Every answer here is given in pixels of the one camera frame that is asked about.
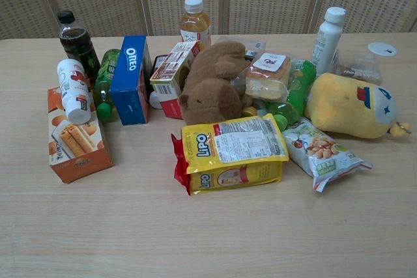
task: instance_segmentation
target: green bottle cap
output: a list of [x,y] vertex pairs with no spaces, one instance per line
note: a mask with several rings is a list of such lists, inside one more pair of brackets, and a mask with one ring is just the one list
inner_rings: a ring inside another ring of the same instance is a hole
[[287,125],[288,125],[287,118],[283,115],[275,114],[274,119],[275,119],[276,124],[278,125],[278,128],[280,129],[280,131],[283,132],[287,128]]
[[97,107],[97,116],[99,118],[109,118],[111,116],[111,105],[107,102],[103,102]]

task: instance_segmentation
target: yellow plush toy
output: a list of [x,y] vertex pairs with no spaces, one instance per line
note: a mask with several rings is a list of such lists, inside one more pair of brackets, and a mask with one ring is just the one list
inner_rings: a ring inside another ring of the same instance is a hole
[[386,89],[330,73],[314,82],[305,115],[315,127],[361,138],[411,134],[409,123],[396,121],[395,99]]

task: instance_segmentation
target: orange box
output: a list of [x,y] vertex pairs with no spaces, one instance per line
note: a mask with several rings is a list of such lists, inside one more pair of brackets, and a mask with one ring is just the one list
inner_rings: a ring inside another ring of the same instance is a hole
[[94,104],[88,123],[70,123],[59,87],[48,89],[48,142],[50,167],[65,184],[112,166]]

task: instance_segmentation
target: peanut snack bag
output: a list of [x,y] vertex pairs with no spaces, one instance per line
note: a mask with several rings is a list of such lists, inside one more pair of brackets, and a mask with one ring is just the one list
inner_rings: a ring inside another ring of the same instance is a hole
[[313,189],[322,192],[328,182],[359,169],[371,169],[347,148],[318,130],[306,118],[283,132],[291,159],[313,177]]
[[288,151],[274,117],[245,117],[183,127],[172,135],[175,179],[189,195],[281,180]]

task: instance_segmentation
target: yellow snack package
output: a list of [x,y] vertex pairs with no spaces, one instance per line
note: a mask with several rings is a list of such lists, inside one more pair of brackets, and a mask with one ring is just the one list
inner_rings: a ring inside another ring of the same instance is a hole
[[189,195],[279,182],[289,155],[274,117],[244,117],[182,128],[172,135],[175,179]]

